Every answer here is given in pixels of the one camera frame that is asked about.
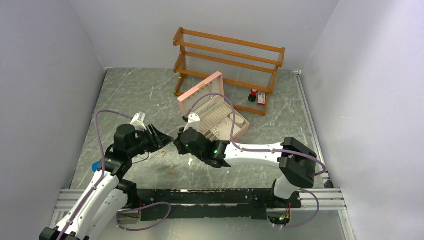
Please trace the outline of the pink jewelry box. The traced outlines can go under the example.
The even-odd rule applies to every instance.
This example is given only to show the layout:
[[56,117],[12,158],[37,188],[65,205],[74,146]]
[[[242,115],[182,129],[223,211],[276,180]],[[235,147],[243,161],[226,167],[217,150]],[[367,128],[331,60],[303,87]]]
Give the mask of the pink jewelry box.
[[190,108],[200,118],[197,129],[207,139],[228,141],[232,124],[234,141],[248,132],[250,123],[238,111],[233,117],[233,108],[225,101],[223,75],[217,71],[177,98],[181,113]]

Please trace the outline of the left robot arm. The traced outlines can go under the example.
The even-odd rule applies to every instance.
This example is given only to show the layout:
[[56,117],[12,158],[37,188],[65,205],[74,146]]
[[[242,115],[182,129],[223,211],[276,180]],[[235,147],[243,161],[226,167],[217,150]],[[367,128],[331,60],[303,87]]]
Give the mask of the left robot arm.
[[97,240],[119,210],[140,206],[136,183],[124,179],[133,158],[157,152],[173,141],[151,124],[144,130],[132,124],[117,127],[105,162],[97,168],[89,187],[61,221],[42,230],[39,239]]

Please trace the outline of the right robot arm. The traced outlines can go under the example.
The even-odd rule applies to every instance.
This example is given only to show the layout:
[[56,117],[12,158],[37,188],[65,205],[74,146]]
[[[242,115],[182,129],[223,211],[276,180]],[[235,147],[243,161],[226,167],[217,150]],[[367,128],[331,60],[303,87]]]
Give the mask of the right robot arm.
[[311,189],[315,177],[326,172],[316,153],[293,137],[273,144],[240,144],[212,141],[189,127],[180,129],[174,145],[180,155],[190,154],[217,169],[239,165],[279,169],[281,176],[274,181],[269,197],[275,207],[282,207],[295,191]]

